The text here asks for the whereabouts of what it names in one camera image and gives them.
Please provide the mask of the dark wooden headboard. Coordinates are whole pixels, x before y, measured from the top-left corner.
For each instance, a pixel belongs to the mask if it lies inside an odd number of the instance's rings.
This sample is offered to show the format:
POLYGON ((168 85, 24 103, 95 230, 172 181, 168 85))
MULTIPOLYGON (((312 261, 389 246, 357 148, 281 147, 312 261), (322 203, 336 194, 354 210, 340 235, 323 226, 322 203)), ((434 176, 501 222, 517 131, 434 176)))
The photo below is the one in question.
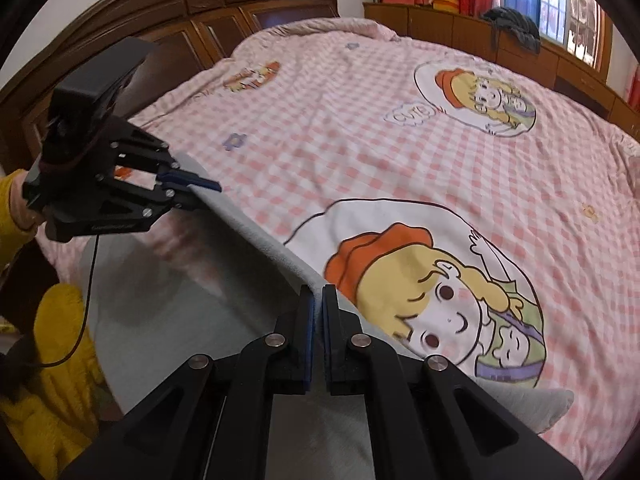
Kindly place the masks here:
POLYGON ((264 28, 335 18, 337 0, 101 0, 66 26, 1 90, 1 167, 27 168, 47 132, 54 87, 126 37, 154 44, 115 105, 129 118, 232 55, 264 28))

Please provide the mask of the yellow fluffy garment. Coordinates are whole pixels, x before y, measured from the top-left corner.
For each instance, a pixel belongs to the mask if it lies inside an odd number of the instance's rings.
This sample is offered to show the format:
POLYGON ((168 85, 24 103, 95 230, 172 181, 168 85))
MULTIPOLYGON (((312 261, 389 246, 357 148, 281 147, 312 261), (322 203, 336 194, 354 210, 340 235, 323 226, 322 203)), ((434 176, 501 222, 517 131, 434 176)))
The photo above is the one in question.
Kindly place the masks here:
POLYGON ((118 419, 88 330, 81 327, 81 290, 56 284, 44 293, 35 318, 35 354, 27 377, 1 393, 1 419, 29 463, 56 479, 98 437, 100 423, 118 419))

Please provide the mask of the pink checkered cartoon bedspread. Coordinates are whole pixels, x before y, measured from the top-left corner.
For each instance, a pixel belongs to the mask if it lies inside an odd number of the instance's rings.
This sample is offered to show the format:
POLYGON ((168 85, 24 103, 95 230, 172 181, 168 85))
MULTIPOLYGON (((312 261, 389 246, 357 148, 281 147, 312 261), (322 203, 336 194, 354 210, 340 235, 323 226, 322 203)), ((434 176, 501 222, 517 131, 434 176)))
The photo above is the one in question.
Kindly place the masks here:
MULTIPOLYGON (((494 64, 359 18, 251 36, 132 122, 336 286, 400 354, 440 353, 587 479, 639 421, 639 145, 494 64)), ((130 235, 206 282, 170 212, 130 235)), ((94 240, 43 249, 92 291, 94 240)))

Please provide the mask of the yellow box on cabinet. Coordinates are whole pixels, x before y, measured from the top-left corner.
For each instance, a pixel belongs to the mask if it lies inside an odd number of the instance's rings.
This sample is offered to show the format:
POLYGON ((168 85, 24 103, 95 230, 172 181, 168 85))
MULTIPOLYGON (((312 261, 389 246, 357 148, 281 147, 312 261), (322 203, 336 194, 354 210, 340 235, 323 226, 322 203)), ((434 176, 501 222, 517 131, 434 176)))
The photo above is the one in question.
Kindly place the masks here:
POLYGON ((434 10, 453 14, 460 13, 460 0, 430 0, 434 10))

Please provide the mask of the wooden windowsill cabinet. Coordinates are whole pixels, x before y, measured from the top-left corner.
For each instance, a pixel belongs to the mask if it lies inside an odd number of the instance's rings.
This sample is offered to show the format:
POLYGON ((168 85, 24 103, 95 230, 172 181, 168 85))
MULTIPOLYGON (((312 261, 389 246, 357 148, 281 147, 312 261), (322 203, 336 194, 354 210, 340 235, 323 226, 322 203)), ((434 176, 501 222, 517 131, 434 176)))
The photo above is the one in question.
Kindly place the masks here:
POLYGON ((634 139, 639 137, 639 113, 596 70, 547 40, 539 53, 530 52, 510 32, 494 32, 486 21, 425 6, 366 2, 363 13, 400 36, 443 44, 501 65, 582 104, 634 139))

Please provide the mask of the dark clothes on cabinet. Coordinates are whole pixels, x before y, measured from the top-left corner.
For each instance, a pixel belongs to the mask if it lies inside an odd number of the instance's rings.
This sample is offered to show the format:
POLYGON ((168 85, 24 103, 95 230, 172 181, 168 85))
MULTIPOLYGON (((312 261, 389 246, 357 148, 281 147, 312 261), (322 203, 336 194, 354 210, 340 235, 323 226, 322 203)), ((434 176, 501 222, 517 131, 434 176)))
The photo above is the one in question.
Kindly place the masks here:
POLYGON ((499 35, 504 30, 514 36, 525 50, 535 54, 540 52, 539 29, 528 15, 505 6, 497 6, 483 13, 480 18, 491 24, 491 47, 494 50, 498 49, 499 35))

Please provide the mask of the window with metal grille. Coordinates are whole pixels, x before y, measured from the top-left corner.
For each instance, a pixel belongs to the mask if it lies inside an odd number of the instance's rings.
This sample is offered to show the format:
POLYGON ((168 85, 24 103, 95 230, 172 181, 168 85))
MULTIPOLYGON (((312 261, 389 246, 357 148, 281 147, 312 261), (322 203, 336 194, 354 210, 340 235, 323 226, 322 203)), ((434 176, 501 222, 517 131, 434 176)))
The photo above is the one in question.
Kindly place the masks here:
POLYGON ((605 17, 596 0, 498 0, 531 18, 539 32, 592 68, 601 64, 605 17))

